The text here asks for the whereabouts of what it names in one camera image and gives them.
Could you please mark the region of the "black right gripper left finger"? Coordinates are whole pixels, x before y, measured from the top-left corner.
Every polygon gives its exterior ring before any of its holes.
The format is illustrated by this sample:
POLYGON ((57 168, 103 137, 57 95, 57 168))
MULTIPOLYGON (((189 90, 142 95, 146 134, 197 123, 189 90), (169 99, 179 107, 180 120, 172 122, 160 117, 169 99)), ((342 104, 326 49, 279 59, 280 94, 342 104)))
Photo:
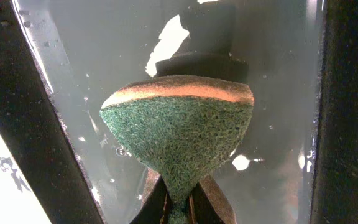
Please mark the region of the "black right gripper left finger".
POLYGON ((172 201, 162 176, 150 168, 142 196, 142 208, 130 224, 167 224, 172 201))

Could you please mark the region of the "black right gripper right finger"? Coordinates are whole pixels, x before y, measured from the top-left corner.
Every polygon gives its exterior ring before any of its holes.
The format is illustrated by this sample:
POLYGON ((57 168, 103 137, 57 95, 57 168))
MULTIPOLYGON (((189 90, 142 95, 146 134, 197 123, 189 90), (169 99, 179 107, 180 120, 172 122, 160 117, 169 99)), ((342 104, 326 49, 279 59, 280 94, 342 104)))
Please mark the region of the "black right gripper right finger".
POLYGON ((236 214, 211 175, 197 183, 188 197, 191 224, 237 224, 236 214))

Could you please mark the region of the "green scouring sponge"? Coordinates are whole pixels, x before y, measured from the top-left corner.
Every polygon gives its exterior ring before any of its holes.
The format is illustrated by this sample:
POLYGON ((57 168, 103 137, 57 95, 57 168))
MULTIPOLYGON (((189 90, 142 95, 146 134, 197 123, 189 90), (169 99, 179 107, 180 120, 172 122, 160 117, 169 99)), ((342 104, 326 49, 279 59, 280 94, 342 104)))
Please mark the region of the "green scouring sponge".
POLYGON ((173 75, 126 85, 99 114, 127 152, 162 176, 168 223, 189 223, 188 197, 240 145, 253 107, 244 83, 173 75))

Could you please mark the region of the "light blue plate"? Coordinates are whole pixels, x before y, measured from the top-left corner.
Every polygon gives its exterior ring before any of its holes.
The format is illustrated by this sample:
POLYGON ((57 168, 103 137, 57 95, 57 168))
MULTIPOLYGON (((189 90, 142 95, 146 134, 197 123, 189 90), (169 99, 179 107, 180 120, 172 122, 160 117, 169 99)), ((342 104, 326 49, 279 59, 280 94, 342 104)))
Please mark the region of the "light blue plate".
POLYGON ((0 135, 0 224, 50 223, 0 135))

